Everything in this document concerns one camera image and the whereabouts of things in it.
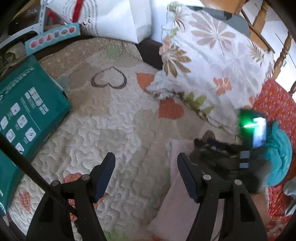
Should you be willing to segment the bare right hand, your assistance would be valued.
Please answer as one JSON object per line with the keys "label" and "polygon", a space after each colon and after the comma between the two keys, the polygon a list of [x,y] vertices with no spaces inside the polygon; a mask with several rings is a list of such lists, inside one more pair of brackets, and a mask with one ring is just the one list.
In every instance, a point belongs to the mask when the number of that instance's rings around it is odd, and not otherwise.
{"label": "bare right hand", "polygon": [[270,216],[268,214],[267,201],[264,191],[257,194],[251,194],[251,198],[260,214],[263,224],[267,225],[270,222]]}

